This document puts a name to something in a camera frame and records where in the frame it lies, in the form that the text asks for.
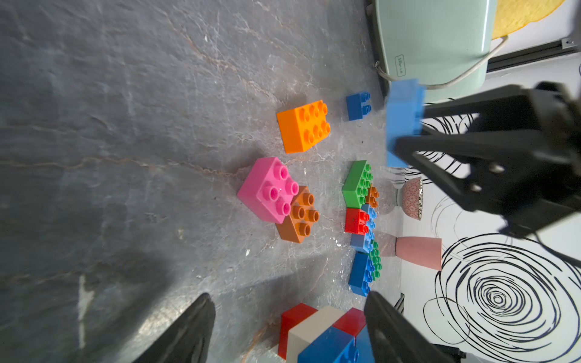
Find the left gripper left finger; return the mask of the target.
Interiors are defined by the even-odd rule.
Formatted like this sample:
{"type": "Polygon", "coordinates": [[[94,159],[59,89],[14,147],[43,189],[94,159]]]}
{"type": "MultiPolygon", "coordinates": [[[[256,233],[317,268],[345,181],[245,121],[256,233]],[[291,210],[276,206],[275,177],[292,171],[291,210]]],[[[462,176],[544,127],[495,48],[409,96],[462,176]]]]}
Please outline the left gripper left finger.
{"type": "Polygon", "coordinates": [[[203,293],[134,363],[207,361],[216,307],[203,293]]]}

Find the red rectangular brick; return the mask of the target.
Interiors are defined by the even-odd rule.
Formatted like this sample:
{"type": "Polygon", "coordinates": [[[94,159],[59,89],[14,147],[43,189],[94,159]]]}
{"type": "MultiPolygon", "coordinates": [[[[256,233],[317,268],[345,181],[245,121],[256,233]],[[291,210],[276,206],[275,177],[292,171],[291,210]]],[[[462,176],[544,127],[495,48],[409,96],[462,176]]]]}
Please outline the red rectangular brick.
{"type": "Polygon", "coordinates": [[[299,354],[329,328],[356,338],[366,327],[363,311],[351,308],[343,312],[332,306],[317,310],[300,303],[281,316],[278,355],[286,362],[298,362],[299,354]]]}

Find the blue rectangular brick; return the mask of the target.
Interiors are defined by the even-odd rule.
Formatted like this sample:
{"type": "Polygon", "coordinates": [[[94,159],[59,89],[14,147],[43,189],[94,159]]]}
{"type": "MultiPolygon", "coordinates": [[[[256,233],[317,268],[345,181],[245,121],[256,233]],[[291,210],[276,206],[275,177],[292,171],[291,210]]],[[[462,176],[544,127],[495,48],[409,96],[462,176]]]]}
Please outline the blue rectangular brick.
{"type": "Polygon", "coordinates": [[[305,348],[298,363],[352,363],[359,361],[355,337],[335,327],[328,328],[305,348]]]}

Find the small dark blue brick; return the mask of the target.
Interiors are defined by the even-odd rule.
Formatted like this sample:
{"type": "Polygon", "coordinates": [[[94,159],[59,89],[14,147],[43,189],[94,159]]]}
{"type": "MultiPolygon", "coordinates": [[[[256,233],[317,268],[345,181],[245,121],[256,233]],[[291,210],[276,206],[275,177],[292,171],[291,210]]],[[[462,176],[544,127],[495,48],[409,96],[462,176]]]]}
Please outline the small dark blue brick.
{"type": "Polygon", "coordinates": [[[359,92],[346,96],[346,105],[349,121],[364,119],[372,112],[371,94],[369,92],[359,92]]]}

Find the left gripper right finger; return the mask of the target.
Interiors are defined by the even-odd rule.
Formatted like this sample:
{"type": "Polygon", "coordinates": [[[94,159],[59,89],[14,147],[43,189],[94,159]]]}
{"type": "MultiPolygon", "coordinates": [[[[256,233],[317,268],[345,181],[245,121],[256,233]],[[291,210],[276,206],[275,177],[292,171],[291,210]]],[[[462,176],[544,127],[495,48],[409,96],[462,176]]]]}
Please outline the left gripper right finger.
{"type": "Polygon", "coordinates": [[[380,293],[372,291],[364,307],[376,362],[461,362],[465,353],[429,343],[380,293]]]}

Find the white rectangular brick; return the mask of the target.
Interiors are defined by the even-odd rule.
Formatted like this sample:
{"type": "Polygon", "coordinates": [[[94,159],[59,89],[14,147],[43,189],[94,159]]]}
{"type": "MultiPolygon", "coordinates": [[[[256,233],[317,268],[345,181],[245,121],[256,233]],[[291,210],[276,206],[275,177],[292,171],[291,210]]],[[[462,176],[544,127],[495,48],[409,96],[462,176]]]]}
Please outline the white rectangular brick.
{"type": "Polygon", "coordinates": [[[290,329],[287,339],[286,362],[297,362],[298,355],[342,315],[342,310],[326,306],[290,329]]]}

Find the small red brick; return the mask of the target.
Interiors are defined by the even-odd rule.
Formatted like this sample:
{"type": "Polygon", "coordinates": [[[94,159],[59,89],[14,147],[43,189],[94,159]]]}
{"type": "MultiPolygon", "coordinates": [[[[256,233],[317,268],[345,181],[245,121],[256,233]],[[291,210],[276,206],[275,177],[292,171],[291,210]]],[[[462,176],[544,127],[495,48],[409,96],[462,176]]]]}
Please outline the small red brick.
{"type": "Polygon", "coordinates": [[[368,226],[369,221],[370,216],[365,211],[355,208],[348,208],[346,210],[344,231],[350,234],[365,235],[370,231],[368,226]]]}

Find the light blue long brick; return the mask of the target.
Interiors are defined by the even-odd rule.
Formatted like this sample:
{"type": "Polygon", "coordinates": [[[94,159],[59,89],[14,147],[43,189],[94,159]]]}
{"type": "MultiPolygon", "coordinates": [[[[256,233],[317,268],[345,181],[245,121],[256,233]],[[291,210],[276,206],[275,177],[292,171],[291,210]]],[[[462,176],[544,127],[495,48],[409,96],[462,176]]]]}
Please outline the light blue long brick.
{"type": "Polygon", "coordinates": [[[375,363],[367,325],[356,336],[356,348],[359,351],[358,363],[375,363]]]}

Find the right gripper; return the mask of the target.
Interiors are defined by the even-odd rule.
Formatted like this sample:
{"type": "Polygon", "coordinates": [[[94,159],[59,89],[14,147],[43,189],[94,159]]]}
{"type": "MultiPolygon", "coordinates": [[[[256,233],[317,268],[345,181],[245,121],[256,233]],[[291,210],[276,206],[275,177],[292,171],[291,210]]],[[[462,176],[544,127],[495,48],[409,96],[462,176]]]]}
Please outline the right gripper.
{"type": "Polygon", "coordinates": [[[464,134],[396,139],[395,153],[467,211],[502,216],[524,237],[580,210],[580,107],[564,86],[502,86],[425,107],[478,117],[464,134]]]}

